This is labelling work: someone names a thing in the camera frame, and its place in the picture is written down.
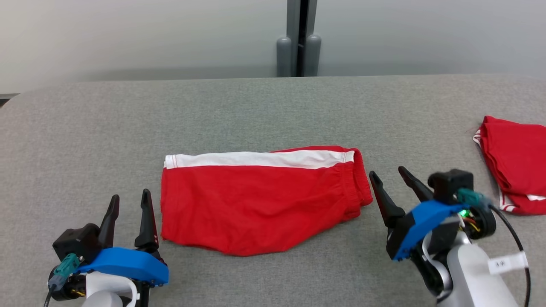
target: table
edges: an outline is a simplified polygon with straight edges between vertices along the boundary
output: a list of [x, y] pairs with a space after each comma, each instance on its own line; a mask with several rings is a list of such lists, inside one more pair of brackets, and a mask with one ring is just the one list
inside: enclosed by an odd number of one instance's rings
[[[426, 181], [460, 168], [498, 200], [472, 135], [484, 115], [546, 125], [546, 81], [513, 75], [368, 76], [89, 82], [26, 92], [0, 109], [0, 286], [3, 306], [41, 306], [58, 263], [51, 244], [66, 228], [100, 224], [121, 197], [114, 244], [131, 248], [140, 197], [150, 189], [161, 228], [164, 156], [358, 147], [366, 171], [393, 200], [418, 203], [403, 165]], [[546, 301], [546, 217], [508, 219], [531, 267], [531, 305]], [[478, 244], [490, 257], [516, 252], [500, 221]], [[376, 202], [361, 216], [284, 252], [230, 257], [164, 241], [170, 284], [151, 306], [433, 306], [409, 261], [392, 262]], [[523, 303], [523, 271], [504, 275]], [[82, 299], [51, 302], [80, 306]]]

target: robotic arm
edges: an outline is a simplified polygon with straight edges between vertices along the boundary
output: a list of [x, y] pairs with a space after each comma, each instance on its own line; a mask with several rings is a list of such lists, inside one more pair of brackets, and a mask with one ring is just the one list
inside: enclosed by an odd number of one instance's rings
[[150, 191], [144, 189], [142, 218], [135, 250], [114, 247], [114, 225], [120, 198], [112, 196], [98, 227], [67, 229], [53, 243], [61, 264], [50, 274], [49, 299], [86, 297], [83, 307], [147, 307], [150, 288], [169, 282], [169, 269], [159, 255], [159, 241]]
[[457, 169], [432, 174], [428, 180], [432, 192], [406, 168], [399, 167], [399, 172], [421, 201], [408, 213], [394, 204], [379, 176], [370, 173], [387, 227], [390, 258], [410, 259], [416, 265], [426, 287], [436, 297], [437, 306], [518, 306], [502, 277], [490, 273], [487, 254], [470, 241], [495, 233], [491, 211], [498, 210], [491, 200], [473, 191], [473, 175]]

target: folded red shorts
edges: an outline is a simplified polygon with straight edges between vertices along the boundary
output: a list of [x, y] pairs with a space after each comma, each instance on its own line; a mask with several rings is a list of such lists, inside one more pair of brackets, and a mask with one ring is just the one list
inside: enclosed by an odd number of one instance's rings
[[372, 202], [358, 149], [165, 157], [163, 239], [228, 255], [281, 252]]
[[546, 214], [546, 127], [486, 116], [474, 141], [498, 183], [500, 209]]

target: cable tag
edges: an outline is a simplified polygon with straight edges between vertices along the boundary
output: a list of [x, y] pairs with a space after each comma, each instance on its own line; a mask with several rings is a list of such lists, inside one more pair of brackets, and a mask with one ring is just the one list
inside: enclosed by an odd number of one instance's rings
[[511, 270], [524, 269], [529, 267], [525, 252], [521, 251], [513, 255], [489, 259], [489, 273], [501, 274]]

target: red fabric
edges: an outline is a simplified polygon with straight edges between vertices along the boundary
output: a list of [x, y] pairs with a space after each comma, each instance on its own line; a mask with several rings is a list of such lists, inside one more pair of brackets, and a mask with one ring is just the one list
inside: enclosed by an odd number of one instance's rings
[[237, 256], [281, 252], [360, 215], [372, 202], [357, 149], [354, 161], [305, 169], [197, 166], [163, 169], [162, 237]]
[[485, 162], [502, 192], [514, 203], [515, 214], [546, 214], [546, 127], [486, 116], [480, 128]]

